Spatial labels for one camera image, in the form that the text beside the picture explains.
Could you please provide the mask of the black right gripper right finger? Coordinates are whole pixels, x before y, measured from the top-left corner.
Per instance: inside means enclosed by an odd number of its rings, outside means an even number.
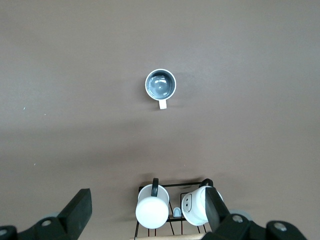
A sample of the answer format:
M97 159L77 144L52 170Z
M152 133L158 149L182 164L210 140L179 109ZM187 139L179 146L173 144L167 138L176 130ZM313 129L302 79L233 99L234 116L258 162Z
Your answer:
M272 220L261 227L242 214L230 213L215 187L205 189L205 213L211 232L201 240L307 240L289 222Z

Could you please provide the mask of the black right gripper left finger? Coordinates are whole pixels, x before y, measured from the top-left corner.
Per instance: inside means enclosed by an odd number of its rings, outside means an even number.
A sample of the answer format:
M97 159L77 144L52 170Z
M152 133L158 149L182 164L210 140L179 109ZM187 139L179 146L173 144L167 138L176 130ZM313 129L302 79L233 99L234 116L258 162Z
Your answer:
M0 240L78 240L92 212L91 190L83 188L57 216L45 217L21 232L13 225L0 226Z

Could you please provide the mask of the white mug with grey interior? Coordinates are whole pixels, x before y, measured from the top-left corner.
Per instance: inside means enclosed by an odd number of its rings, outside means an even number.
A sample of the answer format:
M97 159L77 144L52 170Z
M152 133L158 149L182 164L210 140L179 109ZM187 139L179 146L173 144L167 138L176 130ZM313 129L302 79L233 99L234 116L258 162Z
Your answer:
M158 101L159 109L167 109L167 100L177 89L175 76L167 69L155 69L145 79L145 91L153 99Z

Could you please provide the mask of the white mug with face print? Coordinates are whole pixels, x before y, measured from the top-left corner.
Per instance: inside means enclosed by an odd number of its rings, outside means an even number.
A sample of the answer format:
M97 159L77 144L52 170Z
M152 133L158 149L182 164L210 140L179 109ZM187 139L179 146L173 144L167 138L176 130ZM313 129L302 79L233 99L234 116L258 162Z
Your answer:
M181 201L181 211L185 219L193 226L201 226L209 222L206 215L206 188L212 188L214 182L206 178L199 188L187 193Z

